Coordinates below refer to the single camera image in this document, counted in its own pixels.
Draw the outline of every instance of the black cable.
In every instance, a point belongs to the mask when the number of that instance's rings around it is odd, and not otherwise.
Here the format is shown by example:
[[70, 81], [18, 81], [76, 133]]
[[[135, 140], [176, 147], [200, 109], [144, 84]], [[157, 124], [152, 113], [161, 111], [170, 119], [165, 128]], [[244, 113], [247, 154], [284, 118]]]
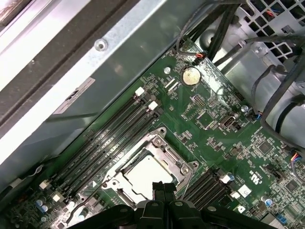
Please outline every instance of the black cable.
[[303, 153], [303, 155], [301, 155], [302, 157], [305, 157], [305, 148], [281, 136], [266, 122], [266, 119], [273, 110], [273, 108], [275, 107], [275, 105], [279, 102], [279, 100], [283, 97], [285, 92], [291, 86], [291, 84], [304, 71], [304, 66], [305, 66], [305, 54], [303, 53], [296, 60], [296, 64], [294, 65], [292, 70], [287, 74], [284, 80], [281, 82], [279, 88], [269, 99], [261, 117], [261, 125], [269, 134], [271, 134], [273, 137], [277, 138], [278, 140], [282, 141], [286, 145], [298, 149], [300, 153]]
[[180, 34], [177, 38], [176, 41], [176, 49], [177, 52], [180, 55], [184, 55], [184, 56], [196, 56], [198, 53], [195, 52], [183, 52], [180, 50], [180, 42], [186, 32], [186, 30], [188, 29], [189, 25], [192, 23], [194, 17], [197, 15], [197, 13], [199, 13], [204, 7], [210, 5], [210, 4], [243, 4], [246, 3], [246, 0], [207, 0], [205, 1], [203, 4], [201, 4], [201, 6], [199, 6], [195, 12], [191, 15], [191, 17], [189, 18], [189, 20], [186, 22], [186, 24], [184, 25], [184, 27], [181, 29]]
[[227, 7], [220, 5], [216, 7], [202, 22], [200, 22], [195, 29], [193, 29], [188, 36], [191, 37], [191, 40], [195, 42], [204, 31], [219, 18]]
[[286, 118], [286, 116], [292, 111], [292, 109], [294, 109], [295, 107], [297, 106], [296, 103], [290, 103], [283, 111], [282, 113], [280, 114], [280, 116], [278, 117], [278, 120], [277, 120], [277, 123], [276, 123], [276, 126], [275, 126], [275, 131], [277, 133], [281, 133], [281, 129], [282, 129], [282, 125], [283, 125], [283, 122]]
[[226, 11], [224, 12], [224, 16], [220, 21], [218, 29], [211, 41], [210, 47], [208, 49], [207, 57], [212, 61], [217, 54], [218, 50], [220, 49], [224, 37], [229, 29], [229, 26], [233, 20], [235, 12], [239, 7], [239, 4], [234, 4], [232, 6], [227, 7]]
[[[265, 43], [270, 43], [270, 42], [287, 42], [287, 43], [294, 43], [296, 44], [297, 47], [301, 47], [302, 45], [305, 44], [304, 37], [302, 36], [272, 36], [272, 37], [255, 37], [255, 38], [249, 38], [245, 40], [247, 44], [252, 44], [254, 42], [265, 42]], [[234, 46], [224, 57], [219, 59], [216, 63], [215, 66], [219, 66], [220, 64], [224, 63], [227, 61], [229, 58], [234, 56], [236, 53], [238, 53], [239, 50], [242, 49], [242, 46], [237, 44]]]
[[101, 189], [101, 187], [102, 187], [105, 183], [106, 183], [106, 181], [105, 181], [105, 182], [102, 182], [102, 183], [101, 183], [101, 184], [91, 193], [91, 195], [88, 196], [88, 198], [87, 198], [84, 202], [80, 203], [79, 205], [77, 205], [77, 206], [73, 209], [73, 211], [72, 211], [71, 214], [70, 214], [70, 217], [69, 217], [69, 218], [67, 219], [67, 221], [66, 221], [67, 224], [69, 224], [70, 221], [73, 219], [74, 213], [77, 211], [77, 209], [79, 209], [81, 206], [84, 206], [86, 203], [88, 203], [88, 201], [89, 201], [92, 197], [94, 197], [94, 195]]
[[277, 119], [277, 123], [275, 126], [275, 131], [277, 133], [281, 133], [283, 122], [286, 116], [292, 111], [292, 109], [294, 109], [296, 106], [302, 106], [303, 104], [305, 104], [305, 96], [302, 94], [297, 95], [292, 99], [291, 103], [282, 111], [282, 113]]
[[254, 38], [249, 38], [246, 39], [245, 42], [247, 44], [251, 44], [254, 42], [290, 42], [293, 44], [297, 44], [301, 41], [304, 41], [304, 36], [271, 36], [271, 37], [254, 37]]
[[252, 102], [252, 108], [254, 113], [257, 115], [258, 114], [258, 109], [256, 107], [256, 102], [255, 102], [255, 94], [256, 94], [256, 89], [260, 83], [260, 81], [265, 78], [269, 73], [275, 69], [275, 65], [270, 65], [264, 72], [261, 74], [260, 77], [254, 82], [251, 90], [251, 102]]
[[235, 47], [233, 47], [224, 57], [220, 58], [218, 61], [214, 63], [214, 65], [217, 67], [223, 62], [226, 62], [229, 58], [234, 56], [242, 47], [238, 44]]

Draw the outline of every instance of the wire bundle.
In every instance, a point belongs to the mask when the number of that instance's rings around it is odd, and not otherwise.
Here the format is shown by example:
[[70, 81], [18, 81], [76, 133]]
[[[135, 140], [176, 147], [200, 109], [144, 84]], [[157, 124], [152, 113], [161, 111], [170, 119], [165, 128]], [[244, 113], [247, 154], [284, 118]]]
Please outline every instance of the wire bundle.
[[196, 56], [196, 57], [204, 57], [205, 54], [204, 53], [197, 53], [197, 52], [183, 52], [180, 50], [180, 42], [183, 38], [183, 36], [185, 35], [189, 25], [192, 23], [193, 19], [195, 18], [195, 16], [205, 7], [207, 7], [210, 4], [217, 4], [217, 5], [228, 5], [228, 4], [242, 4], [242, 3], [246, 3], [246, 0], [207, 0], [205, 1], [203, 4], [201, 4], [201, 6], [198, 7], [197, 10], [195, 10], [195, 12], [191, 15], [191, 17], [189, 18], [189, 20], [186, 22], [186, 24], [184, 25], [184, 27], [181, 29], [180, 34], [177, 38], [176, 41], [176, 49], [178, 54], [180, 55], [184, 55], [184, 56]]

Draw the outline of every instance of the cpu socket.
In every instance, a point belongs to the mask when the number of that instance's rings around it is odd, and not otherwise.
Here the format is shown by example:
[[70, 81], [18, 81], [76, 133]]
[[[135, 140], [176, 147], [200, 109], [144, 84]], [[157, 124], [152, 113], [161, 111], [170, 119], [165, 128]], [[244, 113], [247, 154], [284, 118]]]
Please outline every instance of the cpu socket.
[[126, 204], [135, 207], [153, 198], [153, 182], [174, 183], [181, 190], [197, 170], [164, 139], [166, 128], [147, 133], [107, 172], [103, 189], [112, 188]]

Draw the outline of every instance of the red wire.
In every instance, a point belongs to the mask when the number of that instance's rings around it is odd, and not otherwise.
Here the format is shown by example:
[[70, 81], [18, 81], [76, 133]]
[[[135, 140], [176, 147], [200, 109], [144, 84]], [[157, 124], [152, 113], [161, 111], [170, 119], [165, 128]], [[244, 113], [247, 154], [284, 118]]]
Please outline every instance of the red wire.
[[196, 53], [196, 57], [203, 58], [203, 55], [201, 53]]

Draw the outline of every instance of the screw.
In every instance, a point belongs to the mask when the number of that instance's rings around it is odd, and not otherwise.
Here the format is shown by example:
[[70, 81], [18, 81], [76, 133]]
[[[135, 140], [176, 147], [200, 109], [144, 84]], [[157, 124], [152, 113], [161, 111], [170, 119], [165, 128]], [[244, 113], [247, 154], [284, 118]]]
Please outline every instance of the screw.
[[181, 171], [182, 173], [187, 174], [190, 170], [188, 167], [182, 167]]
[[104, 39], [98, 39], [95, 41], [94, 47], [97, 51], [104, 51], [108, 48], [108, 43]]
[[176, 205], [176, 206], [182, 206], [182, 205], [183, 205], [183, 203], [182, 203], [182, 202], [177, 201], [177, 202], [175, 202], [175, 205]]
[[209, 211], [216, 211], [216, 208], [214, 208], [214, 207], [208, 207], [208, 210], [209, 210]]
[[239, 42], [238, 42], [238, 44], [240, 45], [240, 47], [243, 48], [243, 47], [246, 46], [247, 43], [246, 43], [244, 40], [240, 39]]
[[246, 112], [249, 111], [249, 107], [248, 107], [247, 105], [243, 105], [240, 109], [241, 109], [241, 111], [244, 112], [244, 113], [246, 113]]
[[155, 141], [154, 141], [155, 145], [156, 146], [160, 146], [162, 144], [162, 141], [161, 139], [157, 138]]
[[255, 52], [255, 53], [260, 53], [262, 50], [263, 50], [262, 47], [258, 47], [254, 52]]
[[165, 73], [165, 74], [171, 73], [171, 68], [170, 68], [170, 67], [164, 68], [164, 73]]

